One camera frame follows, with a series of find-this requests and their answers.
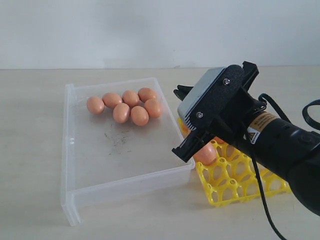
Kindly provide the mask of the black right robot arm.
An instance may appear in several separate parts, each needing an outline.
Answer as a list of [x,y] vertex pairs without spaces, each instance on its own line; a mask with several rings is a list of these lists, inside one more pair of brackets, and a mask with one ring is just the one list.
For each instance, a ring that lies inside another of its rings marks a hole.
[[178,115],[190,129],[173,153],[184,162],[218,137],[285,180],[295,197],[320,212],[320,136],[266,112],[268,99],[248,92],[256,64],[209,69],[194,86],[178,85]]

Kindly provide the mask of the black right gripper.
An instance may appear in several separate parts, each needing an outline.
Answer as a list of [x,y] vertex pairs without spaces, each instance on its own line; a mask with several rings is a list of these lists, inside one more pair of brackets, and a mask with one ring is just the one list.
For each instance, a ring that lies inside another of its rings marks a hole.
[[[192,130],[178,147],[171,150],[178,158],[184,162],[188,162],[193,155],[208,144],[215,136],[229,144],[233,144],[243,137],[244,130],[241,124],[245,122],[245,118],[253,114],[256,110],[261,111],[265,109],[265,103],[254,99],[248,93],[250,86],[259,74],[258,67],[257,71],[254,76],[248,76],[246,78],[247,89],[242,87],[238,90],[226,105],[226,109],[221,112],[221,115],[214,116],[207,128]],[[192,96],[189,96],[192,89],[193,86],[178,84],[177,88],[173,90],[173,93],[181,102],[192,103],[194,99]]]

